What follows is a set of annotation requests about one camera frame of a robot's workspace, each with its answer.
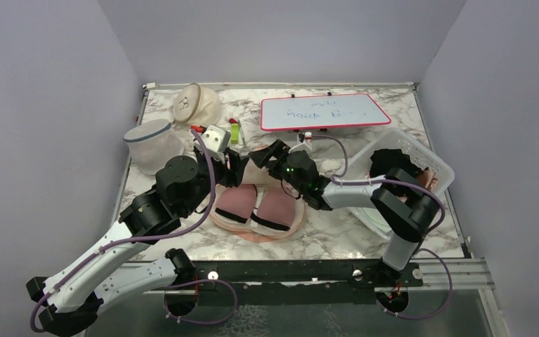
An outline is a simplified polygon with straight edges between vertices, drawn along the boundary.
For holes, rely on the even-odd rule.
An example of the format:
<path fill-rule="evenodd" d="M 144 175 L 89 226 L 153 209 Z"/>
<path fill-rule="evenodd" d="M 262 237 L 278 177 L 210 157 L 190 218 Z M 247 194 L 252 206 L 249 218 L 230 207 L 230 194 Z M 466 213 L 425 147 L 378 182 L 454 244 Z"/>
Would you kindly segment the floral mesh laundry bag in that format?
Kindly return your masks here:
<path fill-rule="evenodd" d="M 305 222 L 306 206 L 289 185 L 267 169 L 248 162 L 238 187 L 217 186 L 211 221 L 245 240 L 265 243 L 295 234 Z"/>

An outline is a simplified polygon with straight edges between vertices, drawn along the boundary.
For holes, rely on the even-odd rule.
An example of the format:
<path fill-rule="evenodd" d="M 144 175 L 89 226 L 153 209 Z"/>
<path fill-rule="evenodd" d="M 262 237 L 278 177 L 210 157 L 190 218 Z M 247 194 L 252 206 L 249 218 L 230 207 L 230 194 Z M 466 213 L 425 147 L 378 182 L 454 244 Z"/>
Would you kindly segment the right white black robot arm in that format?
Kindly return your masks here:
<path fill-rule="evenodd" d="M 391 168 L 385 175 L 365 180 L 327 177 L 319 173 L 308 153 L 293 151 L 280 140 L 248 156 L 271 177 L 293 187 L 315 210 L 377 210 L 393 231 L 377 266 L 378 279 L 388 286 L 404 278 L 411 257 L 445 217 L 441 200 L 402 168 Z"/>

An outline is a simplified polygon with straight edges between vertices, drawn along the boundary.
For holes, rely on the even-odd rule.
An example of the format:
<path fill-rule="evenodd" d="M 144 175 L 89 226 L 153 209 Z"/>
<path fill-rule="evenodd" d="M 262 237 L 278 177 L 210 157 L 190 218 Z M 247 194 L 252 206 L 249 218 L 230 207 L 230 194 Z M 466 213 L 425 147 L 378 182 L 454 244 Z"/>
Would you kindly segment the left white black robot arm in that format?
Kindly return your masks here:
<path fill-rule="evenodd" d="M 157 172 L 151 189 L 136 196 L 111 228 L 81 257 L 51 277 L 34 277 L 26 288 L 35 307 L 36 333 L 74 336 L 113 306 L 146 291 L 199 284 L 196 268 L 182 249 L 142 267 L 122 270 L 137 253 L 186 233 L 181 221 L 204 201 L 215 201 L 218 185 L 242 182 L 249 158 L 233 150 L 196 150 L 172 158 Z"/>

